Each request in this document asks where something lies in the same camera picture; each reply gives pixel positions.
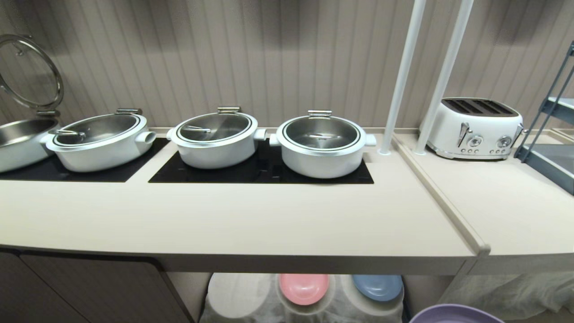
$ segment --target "black cooktop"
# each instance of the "black cooktop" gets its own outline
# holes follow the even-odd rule
[[[17,170],[0,173],[0,179],[45,180],[68,182],[125,182],[148,162],[169,141],[165,138],[154,140],[152,147],[139,158],[129,163],[98,172],[78,173],[67,170],[56,155],[36,164]]]
[[[270,147],[269,139],[247,160],[218,170],[201,170],[186,165],[179,153],[149,180],[150,183],[286,183],[286,184],[373,184],[364,161],[357,170],[339,178],[319,179],[300,175],[281,159],[281,147]]]

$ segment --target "toaster lever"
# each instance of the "toaster lever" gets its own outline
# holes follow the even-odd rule
[[[516,141],[516,139],[518,139],[518,136],[520,136],[520,133],[524,130],[524,126],[522,123],[518,124],[518,127],[516,127],[516,133],[514,134],[514,138],[512,139],[512,142],[510,143],[510,146],[512,147],[512,145],[514,145],[514,142]]]
[[[460,147],[460,144],[463,143],[464,137],[466,137],[467,133],[472,133],[468,122],[463,122],[460,124],[460,134],[459,134],[459,141],[456,143],[457,147]]]

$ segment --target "white toaster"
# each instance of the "white toaster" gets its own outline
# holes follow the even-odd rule
[[[506,159],[523,129],[522,116],[502,103],[444,98],[426,144],[451,159]]]

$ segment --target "lid handle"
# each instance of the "lid handle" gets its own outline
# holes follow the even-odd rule
[[[239,106],[220,106],[217,108],[218,113],[237,113],[241,112],[241,107]]]
[[[60,116],[60,112],[58,110],[36,111],[36,115],[39,117],[55,118]]]
[[[62,130],[62,129],[53,129],[48,131],[49,134],[54,134],[56,136],[79,136],[80,141],[83,141],[86,137],[85,132],[81,131],[73,131],[73,130]]]
[[[195,132],[211,132],[210,128],[202,128],[202,127],[196,127],[196,126],[185,126],[183,128],[181,128],[181,130],[184,131],[195,131]]]
[[[341,136],[337,136],[337,135],[320,134],[320,133],[310,133],[309,137],[313,138],[313,139],[337,139],[337,138],[341,138]]]
[[[142,114],[142,109],[118,109],[114,114]]]
[[[21,37],[24,37],[24,38],[27,38],[27,39],[32,39],[32,36],[31,36],[31,35],[28,35],[28,34],[20,34],[20,35],[18,35],[18,36],[21,36]],[[30,48],[28,48],[28,47],[22,48],[22,47],[20,47],[19,45],[16,45],[16,43],[12,43],[12,45],[13,45],[14,48],[17,50],[16,56],[23,56],[24,54],[26,54],[27,51],[30,50]]]
[[[310,118],[316,119],[329,119],[331,117],[331,110],[308,110]]]

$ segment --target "cabinet door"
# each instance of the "cabinet door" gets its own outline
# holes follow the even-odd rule
[[[88,323],[18,256],[0,252],[0,322]]]
[[[189,313],[148,262],[23,254],[20,258],[90,323],[189,323]]]

